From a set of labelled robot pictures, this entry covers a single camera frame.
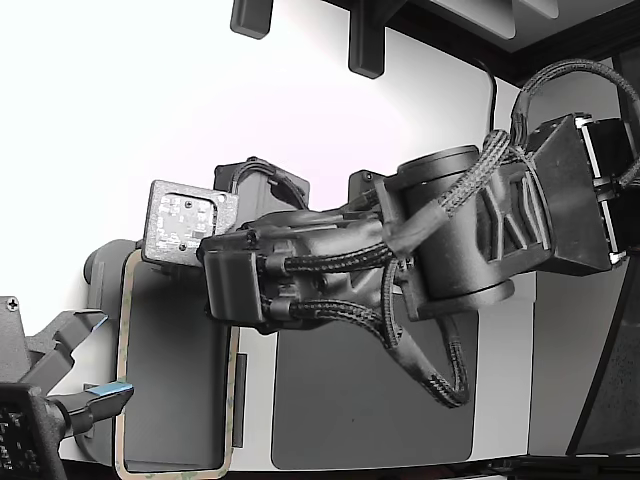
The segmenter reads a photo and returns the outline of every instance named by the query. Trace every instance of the black mounting bracket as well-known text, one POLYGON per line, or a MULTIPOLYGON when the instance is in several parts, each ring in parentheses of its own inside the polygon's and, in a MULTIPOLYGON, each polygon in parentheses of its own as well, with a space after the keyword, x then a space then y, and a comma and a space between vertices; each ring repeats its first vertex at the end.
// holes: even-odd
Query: black mounting bracket
POLYGON ((349 31, 349 70, 368 78, 384 73, 385 27, 407 0, 355 0, 349 31))
POLYGON ((234 0, 231 30, 260 40, 271 29, 273 0, 234 0))
MULTIPOLYGON (((349 70, 367 78, 384 73, 385 27, 407 0, 353 0, 349 10, 349 70)), ((271 29, 273 0, 234 0, 231 30, 264 38, 271 29)))

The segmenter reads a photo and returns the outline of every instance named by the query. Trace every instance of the braided cable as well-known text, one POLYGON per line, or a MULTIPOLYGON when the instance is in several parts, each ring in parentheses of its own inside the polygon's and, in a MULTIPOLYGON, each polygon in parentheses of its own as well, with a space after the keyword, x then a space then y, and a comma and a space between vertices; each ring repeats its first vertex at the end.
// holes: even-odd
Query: braided cable
POLYGON ((494 130, 487 135, 478 161, 438 199, 449 217, 484 188, 500 166, 508 147, 509 135, 504 130, 494 130))
POLYGON ((393 281, 396 278, 400 262, 397 258, 392 258, 384 267, 382 273, 382 291, 380 295, 380 309, 382 310, 382 320, 384 322, 385 340, 390 347, 398 346, 402 327, 395 320, 393 312, 393 281))
POLYGON ((392 252, 382 242, 354 252, 339 255, 302 255, 288 257, 284 268, 288 273, 356 272, 382 267, 392 252))

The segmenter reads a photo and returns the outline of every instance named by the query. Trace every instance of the black braided cable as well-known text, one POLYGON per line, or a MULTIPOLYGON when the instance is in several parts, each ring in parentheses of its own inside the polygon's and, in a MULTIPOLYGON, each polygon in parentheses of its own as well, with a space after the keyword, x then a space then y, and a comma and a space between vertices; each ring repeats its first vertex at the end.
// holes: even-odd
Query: black braided cable
MULTIPOLYGON (((640 95, 622 75, 607 65, 592 60, 562 60, 540 70, 522 87, 511 112, 511 142, 514 146, 524 147, 526 144, 527 118, 533 96, 545 83, 572 72, 592 73, 609 80, 630 98, 635 115, 640 120, 640 95)), ((620 176, 618 183, 626 188, 639 173, 640 157, 620 176)))
POLYGON ((461 406, 469 401, 469 379, 464 361, 460 334, 453 317, 437 318, 438 327, 442 335, 442 342, 447 353, 447 359, 453 374, 453 387, 439 373, 436 372, 436 384, 439 394, 454 406, 461 406))
POLYGON ((396 278, 400 262, 392 258, 384 267, 382 273, 382 291, 380 292, 380 309, 384 322, 385 340, 389 347, 398 346, 398 340, 402 334, 402 327, 395 320, 393 311, 393 281, 396 278))
POLYGON ((382 319, 375 311, 350 302, 339 300, 307 300, 292 303, 289 313, 301 320, 341 321, 364 328, 380 343, 385 344, 381 333, 382 319))
POLYGON ((438 199, 449 217, 485 187, 500 166, 508 147, 509 135, 504 130, 494 130, 487 135, 478 161, 438 199))
POLYGON ((382 267, 392 253, 384 243, 339 255, 303 255, 284 261, 288 273, 357 272, 382 267))

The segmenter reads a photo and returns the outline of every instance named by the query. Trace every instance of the black cable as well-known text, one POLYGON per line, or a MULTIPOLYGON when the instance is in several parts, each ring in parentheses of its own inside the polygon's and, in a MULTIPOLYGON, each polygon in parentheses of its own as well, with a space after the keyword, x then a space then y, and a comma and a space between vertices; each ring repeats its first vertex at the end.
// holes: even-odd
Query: black cable
POLYGON ((498 99, 498 82, 496 81, 496 76, 493 74, 491 69, 484 63, 482 60, 476 58, 476 63, 482 67, 482 69, 489 76, 489 81, 491 82, 491 97, 489 101, 489 120, 488 120, 488 132, 492 132, 495 130, 496 124, 496 101, 498 99))
POLYGON ((392 258, 382 273, 382 290, 380 292, 380 309, 385 327, 385 340, 388 347, 397 347, 402 327, 395 320, 393 311, 393 282, 398 271, 399 261, 392 258))
POLYGON ((384 243, 340 255, 303 255, 284 261, 288 273, 336 273, 357 272, 382 267, 392 257, 384 243))
POLYGON ((240 184, 245 178, 247 178, 248 173, 262 173, 263 175, 266 175, 278 183, 278 185, 285 187, 285 190, 291 196, 291 203, 294 207, 301 210, 306 210, 308 208, 300 187, 293 183, 289 177, 282 175, 275 165, 272 165, 258 157, 250 157, 243 165, 233 172, 231 177, 231 193, 235 195, 238 194, 240 184))

